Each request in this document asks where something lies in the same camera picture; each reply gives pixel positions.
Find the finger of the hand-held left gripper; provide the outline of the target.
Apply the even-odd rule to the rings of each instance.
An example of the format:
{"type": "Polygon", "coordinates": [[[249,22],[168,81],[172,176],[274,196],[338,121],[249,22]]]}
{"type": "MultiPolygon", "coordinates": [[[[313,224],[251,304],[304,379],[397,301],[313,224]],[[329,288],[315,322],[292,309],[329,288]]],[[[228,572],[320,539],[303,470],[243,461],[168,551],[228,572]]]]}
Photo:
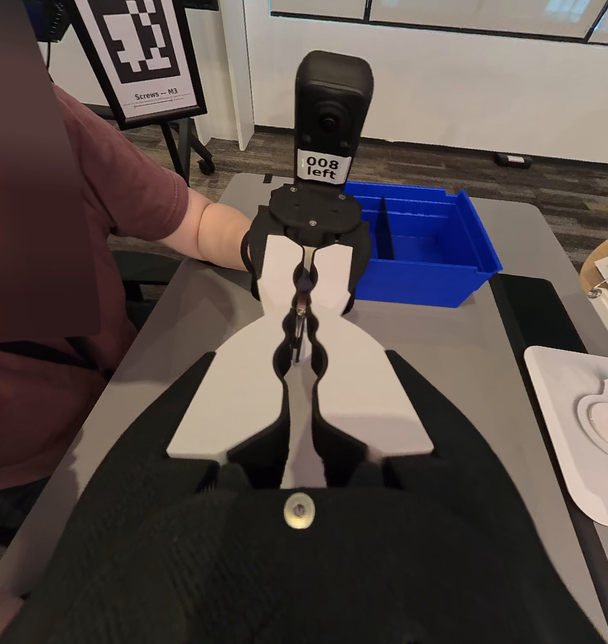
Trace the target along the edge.
{"type": "Polygon", "coordinates": [[[284,319],[297,293],[295,272],[303,265],[305,250],[285,236],[269,234],[265,247],[259,296],[264,315],[284,319]]]}
{"type": "Polygon", "coordinates": [[[322,308],[343,315],[350,300],[349,277],[353,248],[343,244],[333,244],[318,248],[312,255],[311,268],[316,274],[316,282],[310,291],[307,315],[313,316],[322,308]]]}

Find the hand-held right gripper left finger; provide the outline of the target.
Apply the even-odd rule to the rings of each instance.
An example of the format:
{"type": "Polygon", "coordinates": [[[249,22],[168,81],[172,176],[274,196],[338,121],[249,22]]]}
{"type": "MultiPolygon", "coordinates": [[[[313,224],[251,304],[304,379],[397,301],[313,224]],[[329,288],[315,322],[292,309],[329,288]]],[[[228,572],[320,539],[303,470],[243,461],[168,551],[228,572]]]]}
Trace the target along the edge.
{"type": "Polygon", "coordinates": [[[278,419],[284,389],[274,358],[290,311],[277,307],[216,350],[167,447],[169,457],[226,461],[228,452],[278,419]]]}

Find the person's left forearm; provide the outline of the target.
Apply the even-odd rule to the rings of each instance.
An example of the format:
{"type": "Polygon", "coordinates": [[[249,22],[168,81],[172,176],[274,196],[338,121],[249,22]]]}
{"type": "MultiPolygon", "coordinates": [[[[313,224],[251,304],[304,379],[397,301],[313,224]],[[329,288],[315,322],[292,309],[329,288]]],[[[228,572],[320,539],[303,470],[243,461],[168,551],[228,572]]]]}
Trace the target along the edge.
{"type": "Polygon", "coordinates": [[[160,243],[195,260],[246,271],[241,243],[250,228],[251,220],[242,212],[225,204],[213,203],[189,188],[183,220],[160,243]]]}

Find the blue divided plastic bin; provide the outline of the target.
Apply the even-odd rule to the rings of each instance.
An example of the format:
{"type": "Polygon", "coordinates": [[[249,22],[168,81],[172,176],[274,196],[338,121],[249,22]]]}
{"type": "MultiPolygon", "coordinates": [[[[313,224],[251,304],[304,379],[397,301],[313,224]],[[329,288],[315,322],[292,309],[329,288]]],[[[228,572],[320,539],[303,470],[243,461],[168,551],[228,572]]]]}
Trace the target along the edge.
{"type": "Polygon", "coordinates": [[[346,193],[363,208],[372,255],[358,300],[457,308],[503,267],[465,190],[349,181],[346,193]],[[374,225],[386,198],[395,261],[378,260],[374,225]]]}

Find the black bin divider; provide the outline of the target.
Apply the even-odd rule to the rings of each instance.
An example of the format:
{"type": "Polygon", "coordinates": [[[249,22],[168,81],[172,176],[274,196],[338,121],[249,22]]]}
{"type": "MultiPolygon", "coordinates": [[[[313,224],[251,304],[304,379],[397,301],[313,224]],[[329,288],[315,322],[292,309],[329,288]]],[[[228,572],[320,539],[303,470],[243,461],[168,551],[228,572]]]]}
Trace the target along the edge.
{"type": "Polygon", "coordinates": [[[395,261],[395,249],[391,234],[386,198],[381,197],[379,210],[374,225],[375,252],[378,260],[395,261]]]}

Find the black framed marker sign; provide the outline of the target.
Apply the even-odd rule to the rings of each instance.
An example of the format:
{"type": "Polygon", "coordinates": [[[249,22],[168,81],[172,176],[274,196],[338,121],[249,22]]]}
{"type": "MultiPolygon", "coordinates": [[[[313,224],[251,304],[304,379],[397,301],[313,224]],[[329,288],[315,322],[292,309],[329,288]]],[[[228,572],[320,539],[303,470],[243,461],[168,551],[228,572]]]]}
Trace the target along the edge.
{"type": "Polygon", "coordinates": [[[206,115],[182,1],[65,1],[122,130],[206,115]]]}

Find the black easel stand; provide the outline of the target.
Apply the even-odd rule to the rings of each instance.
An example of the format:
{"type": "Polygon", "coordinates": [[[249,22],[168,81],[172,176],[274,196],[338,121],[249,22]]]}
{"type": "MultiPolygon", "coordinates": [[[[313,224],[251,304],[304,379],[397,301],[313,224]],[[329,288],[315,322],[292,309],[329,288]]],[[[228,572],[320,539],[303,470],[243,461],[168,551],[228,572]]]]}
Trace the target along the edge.
{"type": "Polygon", "coordinates": [[[190,159],[193,151],[200,157],[198,166],[202,174],[208,176],[216,171],[212,155],[200,141],[192,117],[162,121],[160,127],[174,170],[187,184],[190,181],[190,159]]]}

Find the person in maroon shirt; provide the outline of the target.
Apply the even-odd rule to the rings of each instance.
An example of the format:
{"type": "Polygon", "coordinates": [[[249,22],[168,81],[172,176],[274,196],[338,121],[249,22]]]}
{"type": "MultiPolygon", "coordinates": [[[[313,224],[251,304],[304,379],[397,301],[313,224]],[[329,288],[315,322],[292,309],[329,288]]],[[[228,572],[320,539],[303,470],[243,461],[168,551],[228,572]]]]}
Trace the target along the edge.
{"type": "Polygon", "coordinates": [[[0,350],[0,490],[46,479],[119,367],[137,331],[109,235],[160,241],[187,212],[188,188],[122,133],[53,86],[81,173],[100,302],[100,333],[44,346],[63,362],[0,350]]]}

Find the white document stand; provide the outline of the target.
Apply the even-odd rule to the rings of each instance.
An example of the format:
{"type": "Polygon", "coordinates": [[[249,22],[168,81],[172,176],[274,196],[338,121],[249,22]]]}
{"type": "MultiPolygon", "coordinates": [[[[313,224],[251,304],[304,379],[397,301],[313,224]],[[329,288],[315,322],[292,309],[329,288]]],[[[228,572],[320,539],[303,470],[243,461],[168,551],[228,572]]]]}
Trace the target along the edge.
{"type": "MultiPolygon", "coordinates": [[[[523,304],[545,318],[523,358],[566,488],[590,519],[608,527],[608,358],[585,352],[554,287],[529,278],[523,304]]],[[[590,300],[608,332],[608,292],[590,300]]]]}

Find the large paned window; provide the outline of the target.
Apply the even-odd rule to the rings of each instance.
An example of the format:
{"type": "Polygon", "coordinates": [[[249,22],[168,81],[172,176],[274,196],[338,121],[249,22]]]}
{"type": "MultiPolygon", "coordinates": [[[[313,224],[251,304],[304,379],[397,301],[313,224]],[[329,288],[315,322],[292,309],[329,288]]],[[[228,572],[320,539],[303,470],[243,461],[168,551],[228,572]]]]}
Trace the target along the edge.
{"type": "Polygon", "coordinates": [[[269,1],[272,15],[608,45],[608,1],[269,1]]]}

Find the small dark touch panel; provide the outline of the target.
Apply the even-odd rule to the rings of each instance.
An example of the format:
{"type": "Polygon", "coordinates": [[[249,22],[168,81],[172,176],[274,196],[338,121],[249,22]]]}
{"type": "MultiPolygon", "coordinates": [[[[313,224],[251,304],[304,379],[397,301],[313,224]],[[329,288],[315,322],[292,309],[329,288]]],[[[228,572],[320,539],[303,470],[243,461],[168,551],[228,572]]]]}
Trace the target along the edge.
{"type": "Polygon", "coordinates": [[[62,1],[23,1],[39,43],[58,43],[70,26],[62,1]]]}

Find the long metal bolt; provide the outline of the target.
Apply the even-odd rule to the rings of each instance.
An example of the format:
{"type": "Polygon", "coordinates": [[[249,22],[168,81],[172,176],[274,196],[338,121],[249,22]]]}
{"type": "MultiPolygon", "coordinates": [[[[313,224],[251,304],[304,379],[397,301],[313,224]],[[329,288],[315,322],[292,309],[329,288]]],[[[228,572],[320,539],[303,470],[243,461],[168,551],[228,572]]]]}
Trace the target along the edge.
{"type": "Polygon", "coordinates": [[[303,334],[307,322],[307,308],[308,308],[308,292],[298,292],[295,313],[295,335],[292,343],[293,363],[300,362],[301,347],[303,342],[303,334]]]}

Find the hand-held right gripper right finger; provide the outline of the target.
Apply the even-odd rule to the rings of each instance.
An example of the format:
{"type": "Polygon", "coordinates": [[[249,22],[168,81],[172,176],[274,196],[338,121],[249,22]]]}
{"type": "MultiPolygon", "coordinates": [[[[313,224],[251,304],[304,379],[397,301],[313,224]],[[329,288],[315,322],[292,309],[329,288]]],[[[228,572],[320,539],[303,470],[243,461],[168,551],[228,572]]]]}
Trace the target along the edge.
{"type": "Polygon", "coordinates": [[[316,375],[311,425],[317,455],[383,459],[434,450],[378,341],[320,304],[310,305],[307,328],[316,375]]]}

